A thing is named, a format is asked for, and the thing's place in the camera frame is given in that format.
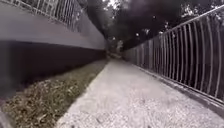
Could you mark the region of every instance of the concrete path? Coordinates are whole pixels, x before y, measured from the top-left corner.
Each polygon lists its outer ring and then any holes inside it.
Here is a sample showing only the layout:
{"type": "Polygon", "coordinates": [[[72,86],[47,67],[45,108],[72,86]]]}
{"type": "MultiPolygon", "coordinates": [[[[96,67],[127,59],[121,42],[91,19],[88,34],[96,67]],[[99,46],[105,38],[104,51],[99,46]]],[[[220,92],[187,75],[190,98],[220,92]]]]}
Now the concrete path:
{"type": "Polygon", "coordinates": [[[224,120],[137,68],[112,61],[56,128],[224,128],[224,120]]]}

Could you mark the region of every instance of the tree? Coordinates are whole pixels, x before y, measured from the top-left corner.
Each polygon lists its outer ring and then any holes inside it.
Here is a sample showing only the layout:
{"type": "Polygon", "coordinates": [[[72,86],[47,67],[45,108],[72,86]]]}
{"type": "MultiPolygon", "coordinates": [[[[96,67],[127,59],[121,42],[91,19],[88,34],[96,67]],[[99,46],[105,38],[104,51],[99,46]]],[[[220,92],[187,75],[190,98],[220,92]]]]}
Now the tree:
{"type": "Polygon", "coordinates": [[[114,35],[128,49],[222,3],[223,0],[132,0],[128,9],[119,7],[114,35]]]}

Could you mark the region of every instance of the white railing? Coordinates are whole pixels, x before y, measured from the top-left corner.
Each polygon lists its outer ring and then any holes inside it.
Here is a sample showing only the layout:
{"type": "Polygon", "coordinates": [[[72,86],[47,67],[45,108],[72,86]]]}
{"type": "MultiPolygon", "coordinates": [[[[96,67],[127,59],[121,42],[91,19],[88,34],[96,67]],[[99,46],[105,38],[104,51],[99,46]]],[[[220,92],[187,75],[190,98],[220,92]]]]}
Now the white railing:
{"type": "Polygon", "coordinates": [[[224,5],[124,52],[127,61],[224,103],[224,5]]]}

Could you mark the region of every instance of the railing post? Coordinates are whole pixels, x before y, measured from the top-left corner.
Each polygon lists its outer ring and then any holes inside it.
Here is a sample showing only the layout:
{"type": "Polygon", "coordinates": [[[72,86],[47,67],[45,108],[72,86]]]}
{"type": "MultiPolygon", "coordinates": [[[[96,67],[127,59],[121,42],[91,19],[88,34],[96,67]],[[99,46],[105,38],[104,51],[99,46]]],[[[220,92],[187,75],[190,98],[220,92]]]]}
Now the railing post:
{"type": "Polygon", "coordinates": [[[194,66],[194,49],[193,49],[193,37],[192,37],[192,29],[191,24],[188,24],[189,27],[189,36],[190,36],[190,76],[189,76],[189,85],[193,87],[192,84],[192,76],[193,76],[193,66],[194,66]]]}
{"type": "Polygon", "coordinates": [[[179,33],[178,28],[176,29],[176,44],[177,44],[177,73],[176,73],[176,80],[179,81],[179,72],[180,72],[180,47],[179,47],[179,33]]]}
{"type": "Polygon", "coordinates": [[[201,37],[202,37],[202,78],[201,78],[200,91],[202,91],[204,81],[205,81],[205,34],[204,34],[204,27],[203,27],[202,21],[200,21],[200,29],[201,29],[201,37]]]}
{"type": "Polygon", "coordinates": [[[220,86],[220,78],[221,78],[221,71],[222,71],[222,40],[221,40],[221,34],[220,34],[220,24],[217,19],[215,18],[216,22],[216,31],[217,31],[217,37],[218,37],[218,47],[219,47],[219,68],[218,68],[218,78],[217,78],[217,84],[216,84],[216,91],[215,91],[215,97],[218,97],[219,93],[219,86],[220,86]]]}
{"type": "Polygon", "coordinates": [[[211,91],[211,86],[212,86],[212,78],[213,78],[213,58],[214,58],[214,52],[213,52],[213,36],[212,36],[212,28],[211,28],[211,23],[210,23],[210,18],[207,17],[207,25],[208,25],[208,32],[209,32],[209,39],[210,39],[210,50],[211,50],[211,58],[210,58],[210,75],[209,75],[209,84],[207,88],[207,93],[209,94],[211,91]]]}
{"type": "Polygon", "coordinates": [[[196,43],[196,71],[195,71],[195,82],[194,88],[197,88],[198,85],[198,72],[199,72],[199,42],[198,42],[198,30],[197,24],[194,22],[194,31],[195,31],[195,43],[196,43]]]}
{"type": "Polygon", "coordinates": [[[184,83],[188,85],[188,39],[187,39],[187,25],[184,26],[184,39],[185,39],[185,79],[184,83]]]}

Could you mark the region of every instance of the railing baluster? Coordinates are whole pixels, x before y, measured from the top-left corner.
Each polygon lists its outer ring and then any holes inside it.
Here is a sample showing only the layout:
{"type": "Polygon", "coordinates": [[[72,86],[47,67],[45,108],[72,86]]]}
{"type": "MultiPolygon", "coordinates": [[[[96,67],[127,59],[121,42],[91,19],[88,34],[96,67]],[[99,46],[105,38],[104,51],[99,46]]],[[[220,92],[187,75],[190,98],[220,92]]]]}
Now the railing baluster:
{"type": "Polygon", "coordinates": [[[202,91],[205,82],[205,33],[202,21],[200,21],[200,28],[202,37],[202,78],[201,78],[200,91],[202,91]]]}
{"type": "Polygon", "coordinates": [[[162,59],[161,59],[161,40],[160,40],[160,37],[158,37],[158,55],[159,55],[159,65],[158,65],[158,68],[159,68],[159,74],[161,74],[161,69],[162,69],[162,59]]]}
{"type": "Polygon", "coordinates": [[[194,88],[197,89],[197,85],[198,85],[198,72],[199,72],[199,45],[198,45],[198,30],[197,30],[197,24],[196,24],[196,22],[194,22],[194,31],[195,31],[195,43],[196,43],[196,71],[195,71],[194,88]]]}
{"type": "Polygon", "coordinates": [[[217,84],[216,84],[216,90],[215,90],[215,97],[218,97],[219,93],[219,86],[220,86],[220,78],[221,78],[221,71],[222,71],[222,40],[221,40],[221,34],[220,34],[220,24],[217,18],[215,18],[216,22],[216,31],[217,31],[217,37],[218,37],[218,50],[219,50],[219,68],[218,68],[218,78],[217,78],[217,84]]]}
{"type": "Polygon", "coordinates": [[[187,25],[184,26],[184,39],[185,39],[185,79],[184,83],[187,85],[187,79],[188,79],[188,39],[187,39],[187,25]]]}
{"type": "Polygon", "coordinates": [[[166,34],[166,76],[169,77],[169,33],[166,34]]]}
{"type": "Polygon", "coordinates": [[[169,33],[169,59],[170,59],[170,63],[169,63],[169,78],[171,78],[172,79],[172,61],[173,61],[173,59],[172,59],[172,33],[170,32],[169,33]]]}
{"type": "Polygon", "coordinates": [[[193,87],[192,84],[192,76],[193,76],[193,66],[194,66],[194,49],[193,49],[193,36],[192,36],[192,29],[191,29],[191,24],[188,24],[189,27],[189,36],[190,36],[190,77],[189,77],[189,85],[193,87]]]}
{"type": "Polygon", "coordinates": [[[180,82],[184,83],[183,75],[184,75],[184,42],[183,42],[183,29],[180,28],[180,43],[181,43],[181,74],[180,74],[180,82]]]}
{"type": "Polygon", "coordinates": [[[175,44],[176,44],[176,42],[175,42],[175,32],[172,32],[171,33],[171,38],[172,38],[172,44],[171,44],[171,47],[173,48],[173,50],[172,50],[172,55],[173,55],[173,67],[172,67],[172,79],[173,80],[176,80],[175,79],[175,74],[176,74],[176,49],[175,49],[175,44]]]}
{"type": "Polygon", "coordinates": [[[210,67],[210,77],[209,77],[209,84],[208,84],[208,88],[207,88],[207,93],[209,94],[211,91],[211,86],[212,86],[212,78],[213,78],[213,58],[214,58],[214,53],[213,53],[213,36],[212,36],[212,28],[211,28],[211,23],[210,23],[210,18],[207,17],[207,25],[208,25],[208,31],[209,31],[209,39],[210,39],[210,48],[211,48],[211,67],[210,67]]]}
{"type": "Polygon", "coordinates": [[[179,81],[179,72],[180,72],[180,46],[179,46],[179,33],[178,28],[176,29],[176,44],[177,44],[177,72],[176,72],[176,80],[179,81]]]}
{"type": "Polygon", "coordinates": [[[160,39],[161,39],[161,60],[162,60],[162,75],[164,75],[164,36],[161,36],[160,39]]]}

